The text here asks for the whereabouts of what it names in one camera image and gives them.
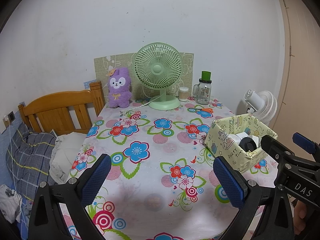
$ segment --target white wall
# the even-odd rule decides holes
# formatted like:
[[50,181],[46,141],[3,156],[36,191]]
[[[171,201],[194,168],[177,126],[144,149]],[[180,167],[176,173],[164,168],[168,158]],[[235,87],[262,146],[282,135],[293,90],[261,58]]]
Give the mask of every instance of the white wall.
[[193,83],[211,71],[212,95],[232,111],[248,89],[278,95],[278,0],[23,0],[0,33],[0,115],[21,101],[81,90],[95,79],[94,58],[156,41],[194,53]]

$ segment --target fan grille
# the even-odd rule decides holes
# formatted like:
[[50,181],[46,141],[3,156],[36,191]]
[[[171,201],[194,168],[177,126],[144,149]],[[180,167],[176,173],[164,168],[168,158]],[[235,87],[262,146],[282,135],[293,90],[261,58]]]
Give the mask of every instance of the fan grille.
[[161,90],[178,82],[183,62],[179,52],[173,47],[164,43],[151,43],[138,51],[133,68],[144,86]]
[[253,112],[252,115],[259,121],[267,123],[276,114],[277,100],[269,91],[261,91],[258,93],[258,96],[260,96],[264,100],[264,107],[259,111]]

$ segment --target fan stand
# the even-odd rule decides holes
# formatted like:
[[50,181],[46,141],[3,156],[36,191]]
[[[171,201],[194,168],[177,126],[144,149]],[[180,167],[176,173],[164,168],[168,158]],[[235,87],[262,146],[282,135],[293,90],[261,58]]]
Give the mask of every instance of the fan stand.
[[156,110],[172,110],[180,106],[180,101],[174,96],[167,95],[167,90],[160,90],[160,97],[155,96],[150,99],[149,106]]

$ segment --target cotton swab container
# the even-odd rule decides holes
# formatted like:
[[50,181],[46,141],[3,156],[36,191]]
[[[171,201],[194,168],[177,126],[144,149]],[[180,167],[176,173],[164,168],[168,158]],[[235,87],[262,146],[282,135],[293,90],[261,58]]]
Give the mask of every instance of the cotton swab container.
[[179,88],[179,96],[178,96],[179,101],[182,101],[182,102],[187,101],[188,95],[189,95],[189,88],[187,87]]

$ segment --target orange tag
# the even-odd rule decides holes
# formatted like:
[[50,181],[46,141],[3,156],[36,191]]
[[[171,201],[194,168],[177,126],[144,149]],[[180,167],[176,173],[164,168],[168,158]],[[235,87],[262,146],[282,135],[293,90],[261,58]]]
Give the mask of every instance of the orange tag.
[[113,70],[110,70],[109,73],[108,73],[108,76],[112,76],[115,71],[116,71],[115,68]]

